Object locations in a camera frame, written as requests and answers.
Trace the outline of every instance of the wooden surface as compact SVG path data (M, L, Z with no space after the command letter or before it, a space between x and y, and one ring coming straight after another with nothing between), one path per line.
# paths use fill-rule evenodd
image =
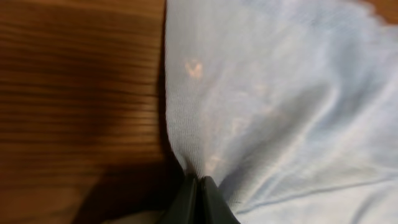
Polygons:
M374 0L398 22L396 0ZM164 208L164 0L0 1L0 223Z

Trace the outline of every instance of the white cloth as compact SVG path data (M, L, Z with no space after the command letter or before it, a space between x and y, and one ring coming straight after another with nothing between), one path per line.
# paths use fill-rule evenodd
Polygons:
M398 223L398 32L359 1L168 0L167 127L242 223Z

